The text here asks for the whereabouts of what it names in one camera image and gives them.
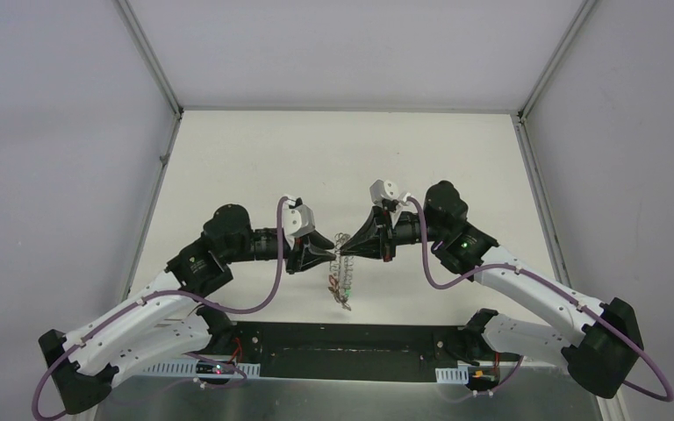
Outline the metal disc with keyrings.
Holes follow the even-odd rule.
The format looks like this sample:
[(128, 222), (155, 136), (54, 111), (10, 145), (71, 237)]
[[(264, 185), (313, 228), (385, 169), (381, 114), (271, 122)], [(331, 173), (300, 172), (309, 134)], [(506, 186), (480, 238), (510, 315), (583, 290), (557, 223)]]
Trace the metal disc with keyrings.
[(352, 281), (353, 281), (353, 270), (354, 270), (354, 257), (352, 256), (342, 256), (340, 252), (340, 246), (342, 246), (348, 239), (350, 235), (344, 232), (339, 232), (334, 236), (335, 251), (334, 253), (337, 256), (335, 261), (329, 263), (329, 276), (333, 276), (340, 283), (340, 294), (335, 295), (330, 292), (333, 296), (333, 299), (338, 303), (343, 310), (351, 311), (349, 300), (348, 304), (345, 305), (341, 302), (342, 296), (352, 296)]

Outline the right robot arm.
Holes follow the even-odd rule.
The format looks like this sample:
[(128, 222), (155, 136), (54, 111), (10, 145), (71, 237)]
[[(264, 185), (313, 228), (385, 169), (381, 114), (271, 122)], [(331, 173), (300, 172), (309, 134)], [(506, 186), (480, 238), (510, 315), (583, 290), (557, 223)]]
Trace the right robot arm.
[(449, 181), (440, 181), (419, 203), (393, 182), (377, 180), (370, 189), (367, 221), (341, 245), (346, 256), (391, 261), (399, 246), (421, 244), (423, 271), (431, 277), (434, 256), (457, 279), (510, 298), (541, 319), (523, 322), (481, 309), (463, 327), (464, 351), (482, 360), (491, 353), (530, 356), (564, 368), (583, 389), (601, 398), (615, 397), (644, 349), (634, 308), (615, 297), (605, 303), (565, 288), (536, 273), (491, 235), (469, 222), (469, 206)]

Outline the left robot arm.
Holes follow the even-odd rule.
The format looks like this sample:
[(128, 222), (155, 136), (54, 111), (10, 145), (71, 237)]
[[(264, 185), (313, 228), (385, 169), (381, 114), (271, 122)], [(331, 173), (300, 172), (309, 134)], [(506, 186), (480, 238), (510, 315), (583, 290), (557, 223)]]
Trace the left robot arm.
[[(47, 371), (32, 398), (39, 412), (48, 381), (56, 387), (63, 415), (89, 410), (142, 369), (179, 354), (206, 349), (225, 353), (233, 342), (229, 315), (264, 309), (274, 299), (282, 275), (304, 272), (335, 260), (335, 244), (315, 227), (312, 210), (299, 198), (283, 196), (276, 205), (276, 227), (255, 229), (247, 210), (225, 204), (143, 289), (101, 317), (70, 332), (52, 329), (39, 337)], [(214, 303), (209, 296), (233, 279), (231, 264), (276, 262), (266, 298), (248, 309)]]

